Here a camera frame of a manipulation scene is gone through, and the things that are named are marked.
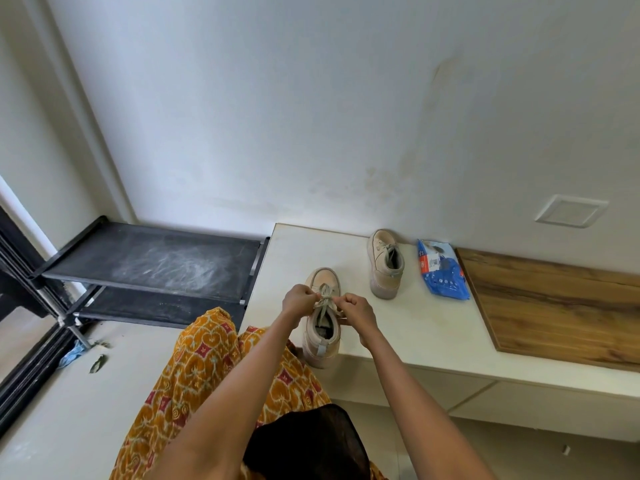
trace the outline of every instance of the shoe rack shelf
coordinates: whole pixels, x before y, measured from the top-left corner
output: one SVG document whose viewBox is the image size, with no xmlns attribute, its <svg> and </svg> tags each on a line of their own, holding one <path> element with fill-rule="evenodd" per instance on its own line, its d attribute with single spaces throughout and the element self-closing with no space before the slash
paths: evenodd
<svg viewBox="0 0 640 480">
<path fill-rule="evenodd" d="M 244 317 L 269 238 L 255 241 L 110 222 L 102 216 L 30 279 L 80 282 L 75 318 L 183 328 L 222 306 Z"/>
</svg>

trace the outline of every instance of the beige sneaker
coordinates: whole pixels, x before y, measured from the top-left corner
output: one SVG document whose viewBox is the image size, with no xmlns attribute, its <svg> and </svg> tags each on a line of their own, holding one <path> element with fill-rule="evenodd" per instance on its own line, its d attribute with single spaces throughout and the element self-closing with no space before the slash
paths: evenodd
<svg viewBox="0 0 640 480">
<path fill-rule="evenodd" d="M 378 298 L 395 298 L 404 271 L 404 258 L 393 234 L 379 229 L 369 238 L 367 252 L 371 261 L 369 285 Z"/>
<path fill-rule="evenodd" d="M 340 296 L 340 281 L 328 267 L 319 267 L 305 283 L 311 290 L 322 295 L 315 304 L 314 313 L 307 318 L 302 352 L 311 367 L 326 369 L 340 348 L 340 323 L 337 306 L 332 297 Z"/>
</svg>

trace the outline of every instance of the shoe cover packet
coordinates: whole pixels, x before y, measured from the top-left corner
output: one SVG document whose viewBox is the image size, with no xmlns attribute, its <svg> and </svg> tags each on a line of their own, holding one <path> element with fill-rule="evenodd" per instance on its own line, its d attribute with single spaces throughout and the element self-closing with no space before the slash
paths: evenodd
<svg viewBox="0 0 640 480">
<path fill-rule="evenodd" d="M 469 299 L 465 274 L 449 244 L 418 239 L 418 259 L 422 279 L 431 293 Z"/>
</svg>

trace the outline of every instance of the hand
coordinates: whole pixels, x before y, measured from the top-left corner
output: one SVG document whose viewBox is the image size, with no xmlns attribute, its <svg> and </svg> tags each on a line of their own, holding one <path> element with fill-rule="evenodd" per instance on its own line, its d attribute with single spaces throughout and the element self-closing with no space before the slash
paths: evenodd
<svg viewBox="0 0 640 480">
<path fill-rule="evenodd" d="M 314 312 L 314 304 L 320 300 L 320 293 L 314 293 L 305 285 L 295 285 L 282 300 L 282 314 L 293 321 L 294 328 L 300 323 L 300 318 L 308 317 Z"/>
<path fill-rule="evenodd" d="M 376 314 L 366 298 L 347 293 L 344 296 L 333 298 L 333 302 L 344 312 L 346 324 L 356 329 L 360 336 L 360 343 L 366 348 L 367 337 L 379 332 Z"/>
</svg>

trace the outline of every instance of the wood grain surface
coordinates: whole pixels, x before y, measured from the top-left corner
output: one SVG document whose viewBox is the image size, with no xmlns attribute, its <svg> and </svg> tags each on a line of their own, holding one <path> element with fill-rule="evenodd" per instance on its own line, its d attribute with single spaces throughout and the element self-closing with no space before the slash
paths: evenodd
<svg viewBox="0 0 640 480">
<path fill-rule="evenodd" d="M 640 372 L 640 276 L 456 252 L 498 351 Z"/>
</svg>

